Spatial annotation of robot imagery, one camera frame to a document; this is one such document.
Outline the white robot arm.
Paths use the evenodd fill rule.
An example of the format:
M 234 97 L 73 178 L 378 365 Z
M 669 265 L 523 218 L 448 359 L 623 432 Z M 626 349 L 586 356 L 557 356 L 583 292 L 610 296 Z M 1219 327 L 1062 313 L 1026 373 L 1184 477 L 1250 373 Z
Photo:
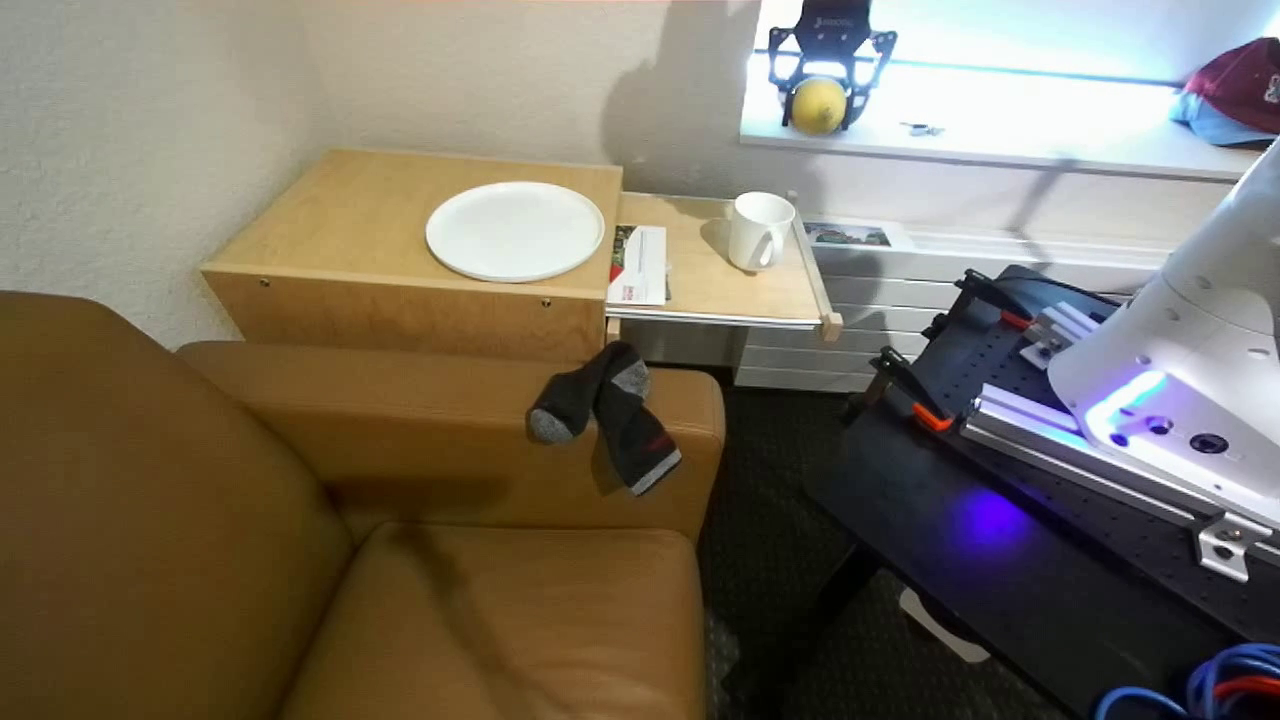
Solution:
M 1157 487 L 1268 514 L 1280 500 L 1276 42 L 1249 0 L 802 0 L 768 37 L 787 131 L 848 131 L 877 92 L 948 86 L 970 112 L 1082 125 L 1113 85 L 1164 85 L 1171 125 L 1250 163 L 1159 270 L 1043 365 L 1048 434 Z M 819 125 L 811 85 L 840 92 Z

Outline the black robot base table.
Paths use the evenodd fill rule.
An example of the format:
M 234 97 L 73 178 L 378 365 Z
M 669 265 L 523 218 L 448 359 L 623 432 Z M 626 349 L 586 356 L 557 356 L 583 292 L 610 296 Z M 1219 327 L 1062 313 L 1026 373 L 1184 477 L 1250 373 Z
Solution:
M 1039 398 L 1048 380 L 1021 359 L 1026 314 L 1097 292 L 1003 268 L 930 321 L 927 349 L 891 365 L 840 414 L 806 500 L 853 552 L 783 630 L 778 665 L 832 630 L 870 572 L 891 572 L 957 627 L 1011 665 L 1060 709 L 1089 717 L 1121 686 L 1171 686 L 1232 644 L 1280 639 L 1280 572 L 1232 582 L 1195 564 L 1181 520 L 1078 487 L 959 432 L 985 383 Z

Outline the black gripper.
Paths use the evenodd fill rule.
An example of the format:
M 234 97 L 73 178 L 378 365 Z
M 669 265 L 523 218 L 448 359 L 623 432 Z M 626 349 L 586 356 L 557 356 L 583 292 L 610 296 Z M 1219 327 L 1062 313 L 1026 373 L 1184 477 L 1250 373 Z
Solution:
M 778 125 L 792 125 L 802 60 L 853 60 L 859 49 L 870 49 L 877 55 L 853 60 L 843 112 L 843 126 L 853 126 L 879 86 L 894 37 L 870 28 L 870 0 L 801 0 L 801 17 L 768 30 L 768 49 L 768 85 L 778 98 Z

